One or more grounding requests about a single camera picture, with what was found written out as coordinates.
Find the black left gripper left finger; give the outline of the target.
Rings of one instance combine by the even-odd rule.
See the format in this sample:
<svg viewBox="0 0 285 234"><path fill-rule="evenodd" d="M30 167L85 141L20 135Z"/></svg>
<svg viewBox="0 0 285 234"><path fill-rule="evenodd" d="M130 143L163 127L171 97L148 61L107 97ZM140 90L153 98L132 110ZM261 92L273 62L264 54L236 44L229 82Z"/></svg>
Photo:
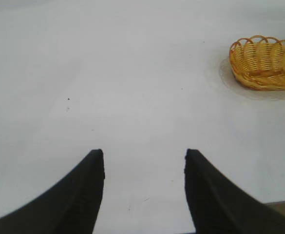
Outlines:
<svg viewBox="0 0 285 234"><path fill-rule="evenodd" d="M103 151L92 150L49 190L1 217L0 234L91 234L104 179Z"/></svg>

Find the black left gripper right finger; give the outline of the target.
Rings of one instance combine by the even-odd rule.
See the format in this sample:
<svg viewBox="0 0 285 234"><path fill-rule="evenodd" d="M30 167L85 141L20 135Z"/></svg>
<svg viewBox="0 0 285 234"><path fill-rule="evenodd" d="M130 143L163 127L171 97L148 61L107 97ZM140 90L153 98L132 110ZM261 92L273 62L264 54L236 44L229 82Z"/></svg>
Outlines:
<svg viewBox="0 0 285 234"><path fill-rule="evenodd" d="M254 199L199 150L185 156L186 200L197 234L285 234L285 216Z"/></svg>

